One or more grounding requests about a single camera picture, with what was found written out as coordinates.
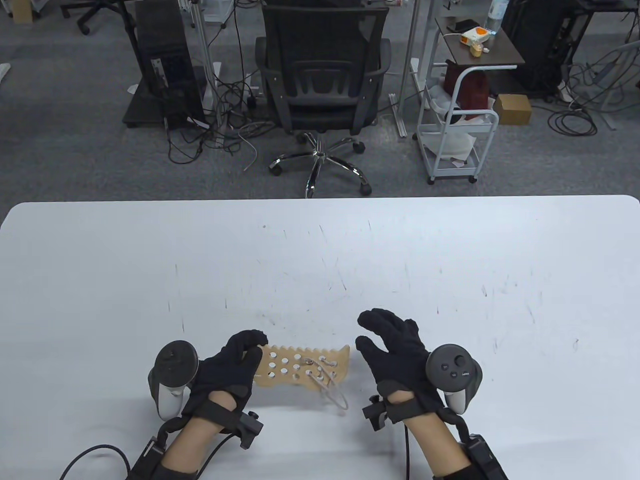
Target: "chair armrest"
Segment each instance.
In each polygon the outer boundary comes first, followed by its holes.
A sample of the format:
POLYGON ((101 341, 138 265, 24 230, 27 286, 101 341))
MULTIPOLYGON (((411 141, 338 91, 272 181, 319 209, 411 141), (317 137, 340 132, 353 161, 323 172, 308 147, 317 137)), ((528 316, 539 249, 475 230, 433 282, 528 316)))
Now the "chair armrest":
POLYGON ((391 41, 388 38, 383 38, 380 41, 380 68, 373 72, 367 72, 364 74, 365 78, 376 78, 387 73, 387 70, 391 67, 391 41))
POLYGON ((259 70, 267 68, 267 37, 265 36, 255 39, 255 64, 259 70))

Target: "hand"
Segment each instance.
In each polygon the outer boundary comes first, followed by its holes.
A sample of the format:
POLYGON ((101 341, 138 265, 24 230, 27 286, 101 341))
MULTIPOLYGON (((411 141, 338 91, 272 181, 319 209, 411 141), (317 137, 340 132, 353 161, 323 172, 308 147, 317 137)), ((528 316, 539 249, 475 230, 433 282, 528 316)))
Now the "hand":
POLYGON ((369 364, 378 392, 386 401, 401 403, 415 395, 425 412, 435 412, 444 406, 436 388, 427 379, 425 366, 429 352, 413 320, 400 320, 388 310, 374 308, 362 312, 358 324, 379 335, 387 347, 385 352, 368 337, 356 339, 356 348, 369 364))
POLYGON ((251 396, 253 376, 262 360, 258 345, 267 342, 267 336, 260 330, 244 330, 233 335, 220 353, 202 360, 182 416, 192 415, 207 396, 216 403, 216 399, 226 398, 222 406, 241 412, 251 396), (228 392, 234 403, 225 395, 212 392, 228 392))

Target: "forearm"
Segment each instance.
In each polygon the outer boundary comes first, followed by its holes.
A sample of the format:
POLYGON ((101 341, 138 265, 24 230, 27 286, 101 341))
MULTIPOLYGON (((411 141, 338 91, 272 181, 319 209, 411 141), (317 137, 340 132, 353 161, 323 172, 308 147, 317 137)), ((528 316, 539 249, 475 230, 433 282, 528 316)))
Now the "forearm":
MULTIPOLYGON (((209 399, 228 410, 236 407, 233 397, 226 392, 212 392, 209 399)), ((214 437, 222 430, 220 425, 193 417, 164 454, 161 464, 174 472, 192 474, 204 462, 214 437)))
POLYGON ((436 477, 444 477, 471 465, 456 439, 435 413, 404 421, 420 445, 436 477))

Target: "white metal cart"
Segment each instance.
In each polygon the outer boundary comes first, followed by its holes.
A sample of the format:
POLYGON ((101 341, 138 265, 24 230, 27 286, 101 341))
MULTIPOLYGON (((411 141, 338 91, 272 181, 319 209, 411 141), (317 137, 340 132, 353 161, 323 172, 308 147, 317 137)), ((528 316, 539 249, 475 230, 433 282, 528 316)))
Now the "white metal cart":
MULTIPOLYGON (((442 19, 437 19, 436 21, 439 27, 438 31, 442 33, 444 21, 442 19)), ((416 133, 413 135, 413 139, 417 140, 420 146, 422 161, 427 169, 427 183, 429 185, 433 185, 438 177, 468 177, 471 183, 475 183, 486 160, 500 118, 488 106, 486 109, 454 110, 462 80, 470 73, 477 71, 513 70, 518 65, 523 64, 524 60, 504 32, 499 32, 496 36, 491 52, 483 54, 480 58, 473 58, 469 48, 466 45, 462 45, 457 36, 446 36, 445 41, 453 60, 458 66, 466 68, 456 81, 449 110, 444 114, 440 114, 432 108, 432 98, 429 94, 429 89, 439 82, 438 78, 432 75, 433 69, 447 66, 446 63, 433 62, 436 51, 435 46, 439 36, 440 34, 435 35, 433 38, 432 58, 429 62, 426 87, 422 92, 422 107, 420 108, 416 133), (464 115, 477 115, 478 120, 473 123, 454 121, 455 118, 457 119, 464 115), (447 136, 454 133, 486 134, 488 137, 482 152, 478 153, 474 145, 465 164, 456 166, 451 160, 442 158, 447 136), (425 145, 430 143, 428 142, 428 136, 434 135, 440 137, 438 152, 432 152, 425 145)))

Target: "black mesh chair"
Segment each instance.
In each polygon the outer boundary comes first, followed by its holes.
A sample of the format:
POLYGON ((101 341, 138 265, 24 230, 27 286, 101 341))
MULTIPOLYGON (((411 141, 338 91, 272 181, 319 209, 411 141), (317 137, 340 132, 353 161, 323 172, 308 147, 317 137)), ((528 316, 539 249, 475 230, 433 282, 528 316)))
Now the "black mesh chair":
POLYGON ((360 193, 371 194, 366 177, 352 164, 332 155, 351 143, 356 153, 364 144, 343 138, 327 145, 324 133, 349 130, 357 135, 378 113, 382 80, 391 64, 391 43, 382 39, 388 8, 300 8, 264 5, 266 37, 256 39, 255 59, 269 114, 287 132, 299 131, 308 152, 282 155, 269 165, 282 173, 284 161, 314 159, 305 197, 316 190, 325 161, 353 172, 360 193))

